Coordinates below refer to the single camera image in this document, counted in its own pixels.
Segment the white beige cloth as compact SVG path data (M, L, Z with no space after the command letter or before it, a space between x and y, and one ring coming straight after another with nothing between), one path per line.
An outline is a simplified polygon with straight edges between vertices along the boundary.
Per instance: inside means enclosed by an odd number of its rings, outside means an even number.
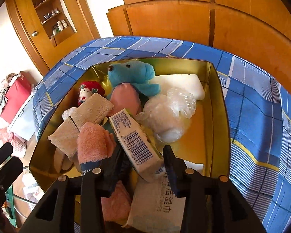
M74 110L64 122L50 135L48 140L59 148L69 158L77 152L77 138L81 127L91 122L99 124L114 109L114 105L99 95L93 94L76 110Z

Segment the red bag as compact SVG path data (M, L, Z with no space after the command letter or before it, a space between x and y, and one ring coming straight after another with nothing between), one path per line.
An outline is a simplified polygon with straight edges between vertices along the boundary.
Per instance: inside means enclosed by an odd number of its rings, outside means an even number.
M23 71L15 75L14 78L15 80L5 94L6 104L0 114L1 118L8 124L11 124L32 91L32 86Z

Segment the gold tin box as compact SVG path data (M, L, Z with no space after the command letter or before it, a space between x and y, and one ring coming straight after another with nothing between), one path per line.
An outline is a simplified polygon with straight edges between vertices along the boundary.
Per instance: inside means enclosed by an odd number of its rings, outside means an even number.
M204 165L203 173L216 177L228 174L230 163L229 124L219 77L209 62L192 59L146 58L156 75L195 74L205 91L205 98L197 102L197 109L188 123L188 130L180 140L172 144L176 156ZM107 63L91 63L87 70L71 67L67 72L63 66L54 69L58 80L47 89L44 79L36 88L34 110L43 110L47 100L54 109L41 125L41 136L34 150L29 168L43 190L48 189L58 174L53 164L55 146L48 140L62 123L62 113L77 102L77 92L83 81L98 81L106 92L111 90L107 78Z

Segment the red santa doll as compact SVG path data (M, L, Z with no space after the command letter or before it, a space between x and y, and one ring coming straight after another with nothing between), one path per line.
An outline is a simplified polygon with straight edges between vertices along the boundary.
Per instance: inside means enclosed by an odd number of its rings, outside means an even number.
M103 89L99 82L96 81L82 82L79 87L78 105L80 106L95 93L98 93L101 96L104 96L105 94L105 90Z

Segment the clear plastic ball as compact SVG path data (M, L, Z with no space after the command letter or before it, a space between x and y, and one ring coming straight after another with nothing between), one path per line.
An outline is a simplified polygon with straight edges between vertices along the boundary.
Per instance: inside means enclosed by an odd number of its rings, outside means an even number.
M157 140L171 144L183 136L195 112L194 95L187 90L173 87L164 94L151 97L135 119L151 129Z

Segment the pink dishcloth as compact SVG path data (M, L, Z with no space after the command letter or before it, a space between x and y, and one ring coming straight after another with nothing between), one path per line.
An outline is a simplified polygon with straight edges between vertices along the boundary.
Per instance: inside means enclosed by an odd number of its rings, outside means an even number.
M100 162L112 156L117 143L113 134L99 124L86 122L77 139L78 161L82 175L99 167Z

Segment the blue plush bear toy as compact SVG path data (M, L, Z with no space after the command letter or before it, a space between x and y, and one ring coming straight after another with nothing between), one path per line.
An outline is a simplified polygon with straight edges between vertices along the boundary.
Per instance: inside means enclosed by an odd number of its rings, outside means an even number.
M108 100L113 104L113 109L108 116L123 109L127 109L134 116L140 113L140 95L152 97L161 91L159 84L150 83L154 77L153 66L141 61L133 60L109 65L108 79L112 91Z

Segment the blue plaid bedsheet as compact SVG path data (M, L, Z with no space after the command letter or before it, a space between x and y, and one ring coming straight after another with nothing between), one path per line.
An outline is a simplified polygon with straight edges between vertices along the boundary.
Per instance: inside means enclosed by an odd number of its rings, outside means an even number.
M68 90L92 65L126 58L202 59L217 70L231 134L230 178L267 232L291 224L291 95L274 77L231 53L177 39L96 39L61 59L35 88L36 136Z

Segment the wooden wardrobe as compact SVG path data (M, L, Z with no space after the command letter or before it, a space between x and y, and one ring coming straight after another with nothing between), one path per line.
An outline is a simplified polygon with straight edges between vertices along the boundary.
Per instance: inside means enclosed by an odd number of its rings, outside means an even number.
M115 36L175 38L242 57L291 94L291 5L285 0L123 0L107 18Z

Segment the blue tissue pack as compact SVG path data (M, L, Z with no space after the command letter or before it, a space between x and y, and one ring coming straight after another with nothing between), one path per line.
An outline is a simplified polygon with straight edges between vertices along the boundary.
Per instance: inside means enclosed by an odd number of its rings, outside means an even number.
M149 183L163 175L163 156L129 112L123 109L109 121L137 174Z

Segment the wooden shelf cabinet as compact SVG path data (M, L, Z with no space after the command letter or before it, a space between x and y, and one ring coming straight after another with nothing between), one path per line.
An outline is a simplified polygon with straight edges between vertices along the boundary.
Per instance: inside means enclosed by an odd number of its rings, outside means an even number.
M71 51L100 38L87 0L6 0L6 7L41 75Z

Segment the white wet wipes pack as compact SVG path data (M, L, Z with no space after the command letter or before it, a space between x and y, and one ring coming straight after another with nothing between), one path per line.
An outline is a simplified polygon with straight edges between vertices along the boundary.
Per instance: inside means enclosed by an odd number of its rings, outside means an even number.
M176 198L165 167L153 182L138 178L124 228L142 232L180 232L185 198Z

